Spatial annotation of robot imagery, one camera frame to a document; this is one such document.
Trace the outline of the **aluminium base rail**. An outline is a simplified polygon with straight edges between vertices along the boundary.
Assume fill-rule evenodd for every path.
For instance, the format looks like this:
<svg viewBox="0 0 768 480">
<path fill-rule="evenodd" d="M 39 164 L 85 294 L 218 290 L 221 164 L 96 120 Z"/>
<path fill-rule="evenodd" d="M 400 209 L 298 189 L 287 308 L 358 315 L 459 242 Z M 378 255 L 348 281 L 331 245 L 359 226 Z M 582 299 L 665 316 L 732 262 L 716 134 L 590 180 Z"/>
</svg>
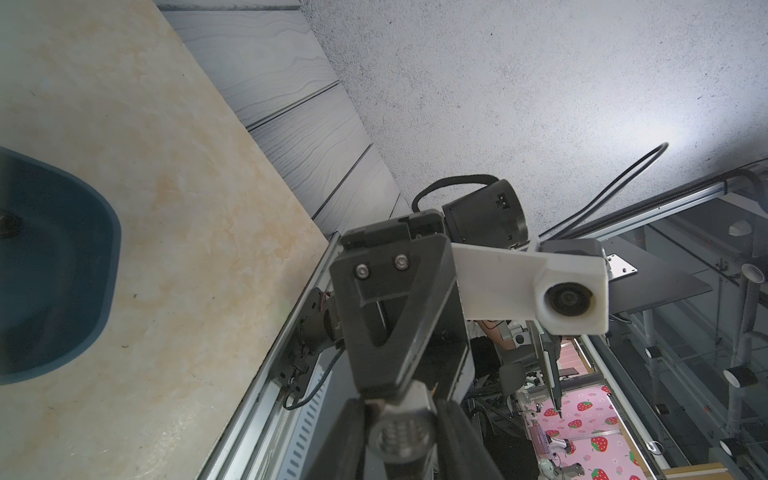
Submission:
<svg viewBox="0 0 768 480">
<path fill-rule="evenodd" d="M 277 372 L 288 358 L 289 342 L 300 320 L 312 306 L 319 307 L 321 292 L 331 285 L 329 265 L 341 251 L 340 234 L 329 239 L 321 260 L 270 348 L 259 372 L 230 419 L 224 433 L 198 474 L 200 479 L 297 479 L 314 432 L 314 418 L 322 405 L 322 392 L 305 415 L 282 407 L 294 370 Z"/>
</svg>

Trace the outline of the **pink strawberry pattern cloth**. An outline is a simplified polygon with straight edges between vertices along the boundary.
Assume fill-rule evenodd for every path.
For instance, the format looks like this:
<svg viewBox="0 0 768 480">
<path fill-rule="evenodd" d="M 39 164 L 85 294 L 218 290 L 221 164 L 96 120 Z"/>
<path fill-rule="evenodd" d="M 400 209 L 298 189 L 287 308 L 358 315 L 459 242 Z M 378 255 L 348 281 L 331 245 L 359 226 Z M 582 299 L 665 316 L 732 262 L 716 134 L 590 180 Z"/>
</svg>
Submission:
<svg viewBox="0 0 768 480">
<path fill-rule="evenodd" d="M 551 439 L 569 444 L 555 454 L 557 466 L 579 464 L 584 479 L 645 479 L 645 466 L 624 433 L 609 393 L 605 385 L 567 392 L 559 410 L 547 399 L 533 408 L 532 420 Z"/>
</svg>

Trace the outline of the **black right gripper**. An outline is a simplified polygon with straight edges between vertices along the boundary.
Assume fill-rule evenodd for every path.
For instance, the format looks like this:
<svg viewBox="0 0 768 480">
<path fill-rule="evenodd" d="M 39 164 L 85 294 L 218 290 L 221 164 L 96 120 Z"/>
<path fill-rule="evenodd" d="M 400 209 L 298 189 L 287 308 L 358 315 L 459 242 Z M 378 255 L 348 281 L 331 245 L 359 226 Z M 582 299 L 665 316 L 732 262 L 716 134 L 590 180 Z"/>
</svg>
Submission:
<svg viewBox="0 0 768 480">
<path fill-rule="evenodd" d="M 357 227 L 330 267 L 353 379 L 364 399 L 402 396 L 412 380 L 461 404 L 474 381 L 451 242 L 430 209 Z"/>
</svg>

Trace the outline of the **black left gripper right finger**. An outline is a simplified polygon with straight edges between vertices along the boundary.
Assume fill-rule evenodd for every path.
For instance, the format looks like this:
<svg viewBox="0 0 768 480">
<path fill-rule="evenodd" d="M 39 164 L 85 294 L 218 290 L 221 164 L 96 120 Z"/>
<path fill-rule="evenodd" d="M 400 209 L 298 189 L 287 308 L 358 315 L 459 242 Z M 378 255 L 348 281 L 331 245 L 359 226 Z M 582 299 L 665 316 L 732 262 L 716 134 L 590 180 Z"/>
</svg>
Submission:
<svg viewBox="0 0 768 480">
<path fill-rule="evenodd" d="M 440 478 L 502 480 L 501 472 L 460 405 L 437 400 L 436 410 Z"/>
</svg>

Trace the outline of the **teal plastic storage box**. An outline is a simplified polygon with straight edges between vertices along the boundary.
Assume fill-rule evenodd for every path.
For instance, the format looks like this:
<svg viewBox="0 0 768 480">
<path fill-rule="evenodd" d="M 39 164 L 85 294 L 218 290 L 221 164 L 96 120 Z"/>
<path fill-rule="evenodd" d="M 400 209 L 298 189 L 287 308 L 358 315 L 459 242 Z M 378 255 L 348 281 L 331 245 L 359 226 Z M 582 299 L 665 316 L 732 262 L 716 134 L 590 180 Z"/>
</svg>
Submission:
<svg viewBox="0 0 768 480">
<path fill-rule="evenodd" d="M 1 382 L 72 361 L 104 330 L 118 273 L 121 226 L 76 176 L 4 148 L 1 210 L 23 220 L 1 240 Z"/>
</svg>

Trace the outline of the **black hex nut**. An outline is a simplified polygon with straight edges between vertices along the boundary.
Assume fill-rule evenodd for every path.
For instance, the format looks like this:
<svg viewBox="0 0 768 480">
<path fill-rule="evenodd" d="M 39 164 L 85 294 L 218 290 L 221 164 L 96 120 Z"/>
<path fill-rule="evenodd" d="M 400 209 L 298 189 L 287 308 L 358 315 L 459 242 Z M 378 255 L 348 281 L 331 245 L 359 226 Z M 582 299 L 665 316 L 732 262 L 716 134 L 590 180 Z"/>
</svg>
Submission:
<svg viewBox="0 0 768 480">
<path fill-rule="evenodd" d="M 17 215 L 1 210 L 0 211 L 0 239 L 12 239 L 18 236 L 23 229 L 23 220 Z"/>
</svg>

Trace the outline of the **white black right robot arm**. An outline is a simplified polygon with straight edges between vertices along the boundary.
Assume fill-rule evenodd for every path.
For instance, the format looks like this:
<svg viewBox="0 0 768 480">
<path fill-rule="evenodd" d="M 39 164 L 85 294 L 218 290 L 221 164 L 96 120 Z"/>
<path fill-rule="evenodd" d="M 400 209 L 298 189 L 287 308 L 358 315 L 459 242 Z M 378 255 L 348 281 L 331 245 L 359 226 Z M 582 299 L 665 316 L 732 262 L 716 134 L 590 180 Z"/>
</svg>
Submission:
<svg viewBox="0 0 768 480">
<path fill-rule="evenodd" d="M 454 244 L 508 249 L 527 241 L 520 202 L 506 180 L 464 175 L 438 180 L 477 190 L 440 211 L 421 211 L 344 234 L 330 267 L 335 319 L 365 401 L 393 403 L 412 381 L 452 396 L 469 353 Z"/>
</svg>

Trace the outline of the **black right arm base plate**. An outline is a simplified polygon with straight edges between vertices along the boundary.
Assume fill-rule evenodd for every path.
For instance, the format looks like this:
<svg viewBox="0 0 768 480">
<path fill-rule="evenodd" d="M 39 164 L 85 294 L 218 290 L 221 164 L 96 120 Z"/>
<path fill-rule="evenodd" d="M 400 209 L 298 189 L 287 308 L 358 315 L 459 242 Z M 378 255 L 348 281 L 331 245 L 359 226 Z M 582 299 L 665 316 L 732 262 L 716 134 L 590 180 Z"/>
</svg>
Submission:
<svg viewBox="0 0 768 480">
<path fill-rule="evenodd" d="M 292 399 L 302 399 L 320 354 L 341 337 L 332 294 L 314 287 L 299 310 L 294 329 L 271 375 L 288 390 Z"/>
</svg>

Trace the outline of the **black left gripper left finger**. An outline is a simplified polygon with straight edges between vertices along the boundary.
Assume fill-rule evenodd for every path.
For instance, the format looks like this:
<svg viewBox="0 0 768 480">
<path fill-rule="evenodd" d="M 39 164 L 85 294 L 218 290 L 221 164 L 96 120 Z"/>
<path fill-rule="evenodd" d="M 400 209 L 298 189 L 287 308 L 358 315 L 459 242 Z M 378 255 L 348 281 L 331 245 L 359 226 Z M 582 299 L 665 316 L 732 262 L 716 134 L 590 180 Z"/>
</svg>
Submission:
<svg viewBox="0 0 768 480">
<path fill-rule="evenodd" d="M 365 402 L 348 399 L 319 453 L 305 474 L 310 480 L 356 480 L 364 478 Z"/>
</svg>

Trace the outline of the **silver hex nut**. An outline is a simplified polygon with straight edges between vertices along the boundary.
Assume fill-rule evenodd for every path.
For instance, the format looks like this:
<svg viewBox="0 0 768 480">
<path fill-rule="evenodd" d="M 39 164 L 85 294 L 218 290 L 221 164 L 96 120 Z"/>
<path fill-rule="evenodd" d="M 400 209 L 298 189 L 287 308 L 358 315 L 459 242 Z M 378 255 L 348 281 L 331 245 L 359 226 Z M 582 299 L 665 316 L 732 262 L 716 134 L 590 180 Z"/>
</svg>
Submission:
<svg viewBox="0 0 768 480">
<path fill-rule="evenodd" d="M 367 445 L 385 463 L 408 464 L 426 457 L 436 442 L 436 407 L 426 385 L 413 380 L 393 399 L 366 401 Z"/>
</svg>

